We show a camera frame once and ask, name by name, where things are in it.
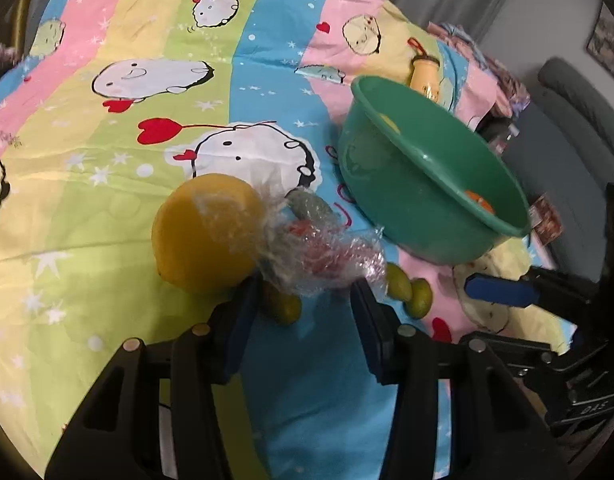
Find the small green fruit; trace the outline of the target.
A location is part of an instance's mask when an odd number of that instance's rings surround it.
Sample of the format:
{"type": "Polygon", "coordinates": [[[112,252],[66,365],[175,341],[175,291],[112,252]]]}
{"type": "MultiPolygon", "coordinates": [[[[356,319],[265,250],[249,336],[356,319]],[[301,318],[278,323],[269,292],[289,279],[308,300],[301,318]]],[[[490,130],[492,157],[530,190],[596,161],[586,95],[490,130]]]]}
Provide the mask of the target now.
{"type": "Polygon", "coordinates": [[[412,284],[407,273],[395,263],[386,266],[387,295],[393,300],[407,302],[412,298],[412,284]]]}
{"type": "Polygon", "coordinates": [[[410,318],[424,318],[434,302],[433,289],[425,278],[417,278],[411,282],[411,297],[404,303],[410,318]]]}

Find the red fruit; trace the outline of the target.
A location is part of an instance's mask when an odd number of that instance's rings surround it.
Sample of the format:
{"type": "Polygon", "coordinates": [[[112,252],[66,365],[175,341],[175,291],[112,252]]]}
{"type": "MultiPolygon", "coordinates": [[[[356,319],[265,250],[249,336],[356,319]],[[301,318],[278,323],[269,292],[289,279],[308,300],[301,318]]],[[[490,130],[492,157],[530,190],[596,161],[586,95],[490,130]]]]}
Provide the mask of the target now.
{"type": "Polygon", "coordinates": [[[298,186],[272,203],[258,237],[259,269],[280,292],[314,296],[346,286],[343,232],[330,205],[298,186]]]}
{"type": "Polygon", "coordinates": [[[374,292],[386,292],[387,258],[382,228],[345,233],[340,240],[334,273],[336,287],[349,287],[360,278],[374,292]]]}

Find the red fruit top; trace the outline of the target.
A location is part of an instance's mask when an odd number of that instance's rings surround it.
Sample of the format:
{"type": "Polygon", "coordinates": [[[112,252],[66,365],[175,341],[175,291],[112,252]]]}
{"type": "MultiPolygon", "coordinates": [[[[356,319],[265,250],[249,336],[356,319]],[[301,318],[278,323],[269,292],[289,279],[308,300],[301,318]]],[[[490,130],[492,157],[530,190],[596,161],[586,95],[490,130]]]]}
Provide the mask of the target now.
{"type": "Polygon", "coordinates": [[[280,292],[314,296],[346,286],[343,232],[330,205],[298,186],[272,203],[258,237],[259,269],[280,292]]]}

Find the yellow green mango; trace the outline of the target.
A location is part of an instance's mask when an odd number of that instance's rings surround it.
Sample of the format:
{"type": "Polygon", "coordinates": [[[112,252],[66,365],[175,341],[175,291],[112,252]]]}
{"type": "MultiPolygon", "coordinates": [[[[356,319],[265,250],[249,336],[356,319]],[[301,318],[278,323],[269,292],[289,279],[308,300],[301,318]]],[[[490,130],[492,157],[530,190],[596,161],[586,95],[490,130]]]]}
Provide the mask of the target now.
{"type": "Polygon", "coordinates": [[[264,306],[262,312],[276,324],[289,326],[301,316],[301,300],[296,295],[281,292],[270,283],[264,283],[264,306]]]}

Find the large yellow pomelo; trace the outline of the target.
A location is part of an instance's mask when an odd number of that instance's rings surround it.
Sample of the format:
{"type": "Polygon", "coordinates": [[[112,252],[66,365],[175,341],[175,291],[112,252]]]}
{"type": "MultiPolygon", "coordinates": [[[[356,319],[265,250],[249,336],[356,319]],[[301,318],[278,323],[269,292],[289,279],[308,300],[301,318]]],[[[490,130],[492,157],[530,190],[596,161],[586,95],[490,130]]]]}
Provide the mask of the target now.
{"type": "Polygon", "coordinates": [[[193,294],[235,287],[256,270],[266,212],[259,193],[236,177],[204,174],[184,182],[153,222],[159,276],[193,294]]]}

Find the orange fruit in basin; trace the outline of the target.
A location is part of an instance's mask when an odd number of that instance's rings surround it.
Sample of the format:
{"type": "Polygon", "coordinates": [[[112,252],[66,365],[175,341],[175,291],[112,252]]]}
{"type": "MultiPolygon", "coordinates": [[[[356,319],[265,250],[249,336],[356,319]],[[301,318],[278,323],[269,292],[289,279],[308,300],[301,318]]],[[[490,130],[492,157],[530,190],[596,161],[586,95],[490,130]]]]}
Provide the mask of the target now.
{"type": "Polygon", "coordinates": [[[491,206],[491,204],[488,202],[488,200],[485,200],[482,196],[480,196],[479,194],[471,191],[471,190],[466,190],[464,192],[464,194],[470,199],[472,200],[474,203],[476,203],[480,208],[482,208],[483,210],[489,212],[490,214],[495,214],[496,212],[494,211],[493,206],[491,206]]]}

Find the red patterned snack packet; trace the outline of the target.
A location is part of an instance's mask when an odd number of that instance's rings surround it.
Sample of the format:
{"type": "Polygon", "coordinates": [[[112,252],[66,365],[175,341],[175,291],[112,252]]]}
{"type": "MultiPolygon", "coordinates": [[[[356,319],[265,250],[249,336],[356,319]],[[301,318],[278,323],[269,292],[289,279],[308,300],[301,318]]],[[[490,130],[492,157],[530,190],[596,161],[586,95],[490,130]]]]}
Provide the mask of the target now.
{"type": "Polygon", "coordinates": [[[529,206],[531,229],[543,245],[549,245],[563,233],[562,220],[555,207],[545,195],[539,196],[529,206]]]}

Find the green plastic basin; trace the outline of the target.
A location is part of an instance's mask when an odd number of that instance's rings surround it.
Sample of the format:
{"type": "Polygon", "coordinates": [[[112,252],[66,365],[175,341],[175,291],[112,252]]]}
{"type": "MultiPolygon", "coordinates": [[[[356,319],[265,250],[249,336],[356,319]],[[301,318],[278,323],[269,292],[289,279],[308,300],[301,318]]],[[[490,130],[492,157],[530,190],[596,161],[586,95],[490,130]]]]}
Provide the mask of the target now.
{"type": "Polygon", "coordinates": [[[338,138],[339,171],[359,209],[393,243],[431,263],[455,266],[529,233],[520,185],[476,132],[390,79],[361,76],[351,92],[338,138]],[[488,200],[496,213],[480,208],[466,190],[488,200]]]}

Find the clear plastic bottle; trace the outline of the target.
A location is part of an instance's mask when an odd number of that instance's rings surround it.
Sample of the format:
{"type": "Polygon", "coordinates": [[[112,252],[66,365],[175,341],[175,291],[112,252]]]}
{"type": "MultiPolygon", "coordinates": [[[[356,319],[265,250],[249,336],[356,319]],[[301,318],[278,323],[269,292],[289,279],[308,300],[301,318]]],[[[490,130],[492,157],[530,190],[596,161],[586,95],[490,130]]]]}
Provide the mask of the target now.
{"type": "Polygon", "coordinates": [[[514,125],[509,125],[504,130],[500,130],[499,132],[495,133],[488,141],[488,145],[494,154],[501,156],[508,147],[508,144],[516,139],[519,134],[520,130],[518,130],[514,125]]]}

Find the grey sofa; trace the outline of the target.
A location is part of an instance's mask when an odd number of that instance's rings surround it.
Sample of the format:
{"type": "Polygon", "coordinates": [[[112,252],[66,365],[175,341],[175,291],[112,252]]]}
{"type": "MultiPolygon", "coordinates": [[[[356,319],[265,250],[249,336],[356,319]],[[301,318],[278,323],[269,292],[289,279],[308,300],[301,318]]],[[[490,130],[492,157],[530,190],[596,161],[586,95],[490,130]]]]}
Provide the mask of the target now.
{"type": "Polygon", "coordinates": [[[614,109],[584,75],[550,58],[529,85],[516,119],[488,115],[477,128],[487,141],[515,132],[502,158],[529,203],[543,197],[562,232],[548,248],[563,271],[596,281],[605,248],[606,186],[614,184],[614,109]]]}

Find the yellow fruit in basin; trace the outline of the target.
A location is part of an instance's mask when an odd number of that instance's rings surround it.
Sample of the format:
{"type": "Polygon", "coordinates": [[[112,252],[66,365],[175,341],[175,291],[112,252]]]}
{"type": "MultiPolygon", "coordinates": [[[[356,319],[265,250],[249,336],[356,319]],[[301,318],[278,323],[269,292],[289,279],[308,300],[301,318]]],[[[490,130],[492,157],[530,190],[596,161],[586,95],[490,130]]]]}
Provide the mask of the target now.
{"type": "Polygon", "coordinates": [[[386,114],[382,114],[380,113],[380,118],[383,119],[383,122],[388,125],[389,128],[391,128],[392,130],[395,131],[395,133],[401,133],[399,127],[397,126],[397,124],[390,119],[386,114]]]}

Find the framed wall picture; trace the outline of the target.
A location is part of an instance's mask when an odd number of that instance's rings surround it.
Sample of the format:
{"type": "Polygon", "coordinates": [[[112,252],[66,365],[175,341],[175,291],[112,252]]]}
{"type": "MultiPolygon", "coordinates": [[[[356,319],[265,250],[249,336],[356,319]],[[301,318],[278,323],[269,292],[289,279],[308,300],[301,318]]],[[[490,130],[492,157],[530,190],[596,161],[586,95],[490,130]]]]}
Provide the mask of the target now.
{"type": "Polygon", "coordinates": [[[614,77],[614,17],[605,3],[601,4],[587,52],[614,77]]]}

